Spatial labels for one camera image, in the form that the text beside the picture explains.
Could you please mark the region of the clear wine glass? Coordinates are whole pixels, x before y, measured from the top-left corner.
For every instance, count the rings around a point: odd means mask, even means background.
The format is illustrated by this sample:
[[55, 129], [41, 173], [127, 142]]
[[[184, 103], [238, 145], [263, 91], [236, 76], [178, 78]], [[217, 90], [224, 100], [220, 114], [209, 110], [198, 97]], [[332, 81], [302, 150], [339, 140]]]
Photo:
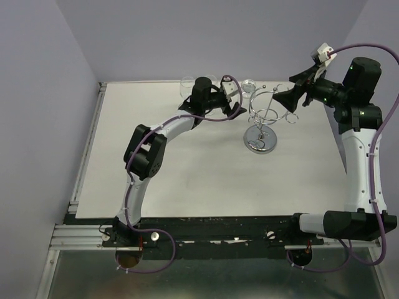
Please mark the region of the clear wine glass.
[[192, 88], [195, 84], [195, 79], [190, 76], [185, 76], [180, 80], [180, 96], [183, 100], [191, 95]]

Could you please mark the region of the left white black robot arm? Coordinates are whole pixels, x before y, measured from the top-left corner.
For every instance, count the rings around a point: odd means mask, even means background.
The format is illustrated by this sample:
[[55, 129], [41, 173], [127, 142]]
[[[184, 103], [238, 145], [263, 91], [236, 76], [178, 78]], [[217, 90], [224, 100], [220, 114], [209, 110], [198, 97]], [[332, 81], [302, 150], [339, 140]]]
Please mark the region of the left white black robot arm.
[[246, 112], [238, 81], [224, 75], [219, 86], [208, 77], [198, 77], [191, 94], [178, 106], [177, 112], [162, 123], [138, 125], [125, 150], [123, 161], [127, 174], [127, 186], [122, 206], [113, 225], [121, 224], [117, 239], [125, 246], [138, 240], [138, 233], [164, 234], [172, 245], [173, 237], [161, 229], [139, 229], [135, 225], [142, 217], [142, 204], [151, 178], [160, 170], [167, 144], [202, 121], [224, 122]]

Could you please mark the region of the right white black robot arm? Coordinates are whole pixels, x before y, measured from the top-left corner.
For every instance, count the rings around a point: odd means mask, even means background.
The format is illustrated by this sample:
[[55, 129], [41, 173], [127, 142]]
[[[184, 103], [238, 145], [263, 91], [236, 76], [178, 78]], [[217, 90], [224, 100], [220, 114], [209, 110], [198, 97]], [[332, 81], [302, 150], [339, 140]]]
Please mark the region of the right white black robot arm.
[[380, 179], [379, 144], [382, 111], [371, 98], [380, 79], [380, 63], [356, 57], [342, 83], [324, 77], [320, 64], [291, 76], [292, 89], [273, 95], [289, 112], [297, 109], [301, 96], [304, 106], [317, 100], [334, 109], [346, 162], [348, 196], [343, 211], [299, 214], [298, 222], [287, 228], [287, 238], [301, 244], [309, 234], [331, 239], [372, 241], [397, 227], [397, 217], [389, 215]]

